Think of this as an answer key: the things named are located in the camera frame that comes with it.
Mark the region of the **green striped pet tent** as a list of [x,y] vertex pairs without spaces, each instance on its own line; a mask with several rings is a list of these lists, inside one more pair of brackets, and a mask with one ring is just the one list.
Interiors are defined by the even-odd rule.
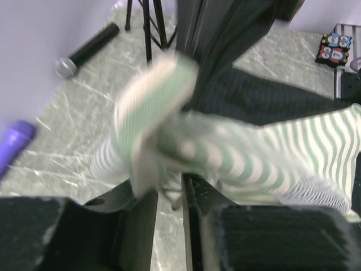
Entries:
[[315,205],[360,219],[352,202],[360,105],[232,67],[301,1],[178,1],[177,44],[121,90],[91,174],[129,177],[172,201],[185,173],[239,204]]

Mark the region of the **black music stand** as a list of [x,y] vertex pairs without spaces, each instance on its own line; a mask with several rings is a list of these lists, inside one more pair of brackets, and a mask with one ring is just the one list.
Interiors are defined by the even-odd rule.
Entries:
[[167,50],[174,42],[178,31],[177,27],[175,27],[173,34],[170,38],[167,38],[161,0],[152,1],[155,19],[153,19],[150,14],[149,0],[138,0],[138,3],[143,12],[144,42],[146,48],[146,61],[148,63],[152,60],[152,43],[160,50]]

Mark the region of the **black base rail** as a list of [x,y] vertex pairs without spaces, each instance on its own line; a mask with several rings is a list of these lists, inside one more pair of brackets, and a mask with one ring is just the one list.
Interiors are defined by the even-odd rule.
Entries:
[[334,31],[353,38],[347,64],[334,71],[334,97],[360,99],[360,25],[337,24]]

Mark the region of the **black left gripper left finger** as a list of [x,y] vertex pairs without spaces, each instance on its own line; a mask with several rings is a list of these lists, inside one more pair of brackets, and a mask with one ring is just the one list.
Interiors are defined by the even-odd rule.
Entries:
[[130,182],[81,205],[69,198],[1,198],[2,270],[149,270],[158,195]]

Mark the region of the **black handheld microphone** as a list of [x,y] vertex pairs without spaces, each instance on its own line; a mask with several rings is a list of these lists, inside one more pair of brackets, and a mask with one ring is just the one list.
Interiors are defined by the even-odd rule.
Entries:
[[78,70],[109,42],[111,42],[120,32],[115,23],[109,23],[98,34],[89,39],[73,54],[66,58],[60,58],[55,62],[55,72],[63,79],[74,77]]

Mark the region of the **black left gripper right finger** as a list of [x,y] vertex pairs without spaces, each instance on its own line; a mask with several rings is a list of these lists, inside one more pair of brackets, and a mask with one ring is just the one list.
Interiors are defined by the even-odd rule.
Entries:
[[188,270],[359,270],[360,225],[317,206],[241,206],[182,177]]

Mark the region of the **purple toy microphone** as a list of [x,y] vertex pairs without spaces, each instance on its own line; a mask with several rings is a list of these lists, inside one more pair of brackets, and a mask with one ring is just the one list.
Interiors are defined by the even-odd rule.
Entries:
[[8,129],[1,142],[1,176],[18,153],[33,139],[35,131],[35,126],[24,120],[14,122]]

